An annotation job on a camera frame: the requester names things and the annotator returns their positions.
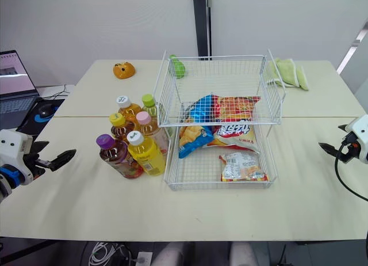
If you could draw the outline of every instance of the laptop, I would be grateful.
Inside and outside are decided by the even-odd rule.
[[[18,127],[38,97],[17,51],[0,52],[0,130]]]

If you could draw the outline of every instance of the white wire basket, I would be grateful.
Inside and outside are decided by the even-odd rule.
[[[175,191],[181,189],[268,188],[277,178],[277,170],[268,141],[271,127],[267,136],[264,137],[261,126],[254,126],[260,168],[267,174],[268,181],[221,181],[223,166],[219,155],[239,151],[235,149],[225,147],[198,148],[186,158],[179,159],[179,127],[175,129],[171,139],[164,181]]]
[[[224,115],[234,113],[234,108],[246,108],[249,116],[242,117],[246,124],[280,124],[285,85],[277,71],[275,61],[269,55],[178,57],[185,66],[183,77],[177,77],[175,62],[163,58],[157,78],[154,96],[158,104],[158,125],[168,126],[212,126],[219,121],[236,124],[240,119],[219,120],[212,106],[207,106],[201,121],[187,121],[189,111],[198,106],[204,96],[229,97]],[[276,84],[281,81],[282,87]]]

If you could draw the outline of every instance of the bottle cap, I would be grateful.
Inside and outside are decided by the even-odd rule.
[[[133,146],[141,145],[144,141],[144,137],[138,131],[131,131],[126,138]]]
[[[155,105],[155,99],[151,94],[145,94],[142,96],[142,102],[146,107],[152,107]]]
[[[124,95],[117,97],[116,103],[118,104],[120,108],[127,108],[132,104],[128,96],[124,96]]]
[[[174,55],[174,54],[172,54],[172,55],[170,55],[170,57],[169,57],[173,62],[178,62],[179,60],[177,59],[177,56],[176,55]]]
[[[136,115],[136,119],[139,124],[146,125],[149,122],[151,122],[151,116],[148,114],[148,112],[139,112]]]
[[[114,146],[115,144],[115,139],[113,139],[110,135],[108,134],[103,134],[100,135],[97,139],[96,139],[96,143],[99,145],[99,147],[101,149],[110,149],[111,147]]]
[[[110,115],[110,122],[114,127],[123,126],[125,124],[125,117],[121,113],[113,113]]]

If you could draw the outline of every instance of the mouse pad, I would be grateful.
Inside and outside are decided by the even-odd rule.
[[[36,104],[36,106],[29,111],[27,116],[25,117],[22,124],[17,128],[17,132],[23,132],[25,134],[33,136],[33,140],[35,140],[38,135],[41,133],[43,128],[46,126],[46,124],[52,119],[53,115],[41,118],[39,114],[39,108],[46,104],[51,104],[54,110],[54,113],[56,110],[60,107],[60,105],[63,103],[64,99],[58,99],[58,100],[43,100]]]

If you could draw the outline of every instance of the computer mouse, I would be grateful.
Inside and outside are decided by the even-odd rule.
[[[39,115],[41,118],[48,118],[55,113],[52,104],[45,104],[39,108]]]

